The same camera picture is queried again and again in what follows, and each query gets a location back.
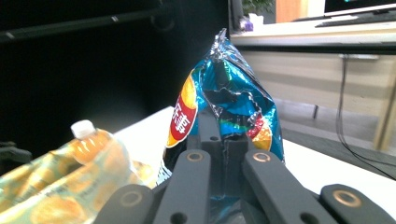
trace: wooden cabinet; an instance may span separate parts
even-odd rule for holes
[[[276,22],[289,22],[308,15],[308,0],[276,0]]]

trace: keyboard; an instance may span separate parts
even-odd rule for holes
[[[396,13],[383,13],[372,16],[362,16],[353,20],[345,21],[324,21],[315,27],[329,27],[329,26],[342,26],[342,25],[357,25],[374,22],[396,21]]]

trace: desk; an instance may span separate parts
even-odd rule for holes
[[[163,154],[173,108],[166,107],[117,133],[134,160],[158,167]],[[284,140],[286,167],[307,189],[343,184],[359,190],[396,219],[396,182]]]
[[[263,25],[231,41],[273,97],[332,108],[341,84],[338,54],[379,55],[349,60],[345,109],[379,117],[374,148],[387,149],[396,117],[396,22],[315,28],[318,23]]]

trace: white table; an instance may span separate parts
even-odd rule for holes
[[[117,133],[131,158],[159,168],[173,107],[151,115]],[[286,167],[307,189],[320,194],[322,187],[343,184],[357,189],[396,219],[396,181],[349,163],[283,140]]]
[[[396,21],[316,28],[324,21],[299,21],[264,24],[253,32],[231,35],[236,46],[374,44],[393,43]]]

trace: lay's logo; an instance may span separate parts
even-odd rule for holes
[[[191,75],[177,98],[166,147],[174,147],[183,141],[191,131],[197,115],[196,90]]]

